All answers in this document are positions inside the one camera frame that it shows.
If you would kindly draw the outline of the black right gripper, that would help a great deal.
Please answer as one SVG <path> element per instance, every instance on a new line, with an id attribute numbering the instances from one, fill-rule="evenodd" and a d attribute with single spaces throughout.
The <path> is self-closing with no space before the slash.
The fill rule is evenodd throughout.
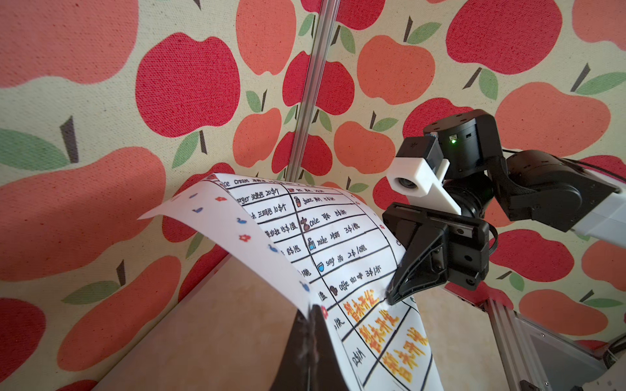
<path id="1" fill-rule="evenodd" d="M 435 189 L 433 210 L 400 203 L 386 209 L 383 222 L 405 248 L 386 288 L 389 305 L 448 282 L 478 288 L 496 251 L 496 228 L 484 220 L 492 198 L 490 185 L 445 185 Z"/>

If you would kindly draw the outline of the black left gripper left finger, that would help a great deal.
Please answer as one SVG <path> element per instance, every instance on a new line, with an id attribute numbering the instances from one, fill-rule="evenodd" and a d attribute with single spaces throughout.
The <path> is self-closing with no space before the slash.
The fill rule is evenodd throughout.
<path id="1" fill-rule="evenodd" d="M 308 390 L 309 336 L 309 323 L 303 313 L 298 311 L 270 391 Z"/>

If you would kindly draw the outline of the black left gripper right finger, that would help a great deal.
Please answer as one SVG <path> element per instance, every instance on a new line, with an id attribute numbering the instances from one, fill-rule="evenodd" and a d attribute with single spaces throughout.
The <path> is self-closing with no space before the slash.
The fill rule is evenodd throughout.
<path id="1" fill-rule="evenodd" d="M 308 348 L 308 390 L 348 391 L 335 355 L 331 335 L 326 326 L 322 309 L 314 305 L 309 312 Z"/>

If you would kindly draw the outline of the white dotted menu sheet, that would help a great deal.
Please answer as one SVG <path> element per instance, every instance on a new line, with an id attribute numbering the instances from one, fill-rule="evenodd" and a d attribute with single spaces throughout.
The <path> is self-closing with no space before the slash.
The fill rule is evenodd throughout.
<path id="1" fill-rule="evenodd" d="M 302 312 L 321 307 L 349 390 L 443 387 L 422 317 L 386 288 L 405 249 L 337 188 L 212 174 L 150 210 L 244 263 Z"/>

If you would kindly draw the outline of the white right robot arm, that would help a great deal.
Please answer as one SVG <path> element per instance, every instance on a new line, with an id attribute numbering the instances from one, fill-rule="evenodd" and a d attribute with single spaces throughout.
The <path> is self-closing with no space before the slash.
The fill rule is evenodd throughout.
<path id="1" fill-rule="evenodd" d="M 407 198 L 382 216 L 405 249 L 386 289 L 390 304 L 445 283 L 477 289 L 498 247 L 484 218 L 492 201 L 513 222 L 625 244 L 624 179 L 537 150 L 506 156 L 495 117 L 482 110 L 406 138 L 386 177 Z"/>

